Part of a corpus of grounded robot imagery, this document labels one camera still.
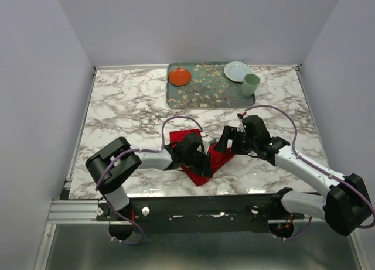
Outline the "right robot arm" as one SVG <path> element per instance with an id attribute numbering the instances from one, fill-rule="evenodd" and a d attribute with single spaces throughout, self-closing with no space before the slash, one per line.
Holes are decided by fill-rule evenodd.
<path id="1" fill-rule="evenodd" d="M 231 142 L 231 153 L 258 158 L 292 173 L 316 190 L 316 194 L 283 189 L 274 194 L 270 213 L 283 218 L 299 213 L 325 220 L 331 229 L 347 236 L 374 216 L 374 207 L 363 179 L 330 170 L 298 152 L 281 137 L 272 137 L 262 118 L 242 117 L 238 127 L 225 126 L 215 145 L 224 152 Z"/>

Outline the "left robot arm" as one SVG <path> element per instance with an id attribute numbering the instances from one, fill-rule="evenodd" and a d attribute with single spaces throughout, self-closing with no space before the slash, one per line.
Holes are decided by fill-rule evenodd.
<path id="1" fill-rule="evenodd" d="M 117 220 L 129 216 L 131 203 L 122 185 L 137 169 L 168 171 L 182 166 L 199 176 L 213 177 L 209 144 L 195 132 L 161 150 L 132 147 L 119 137 L 86 161 L 96 190 L 109 202 L 110 214 Z"/>

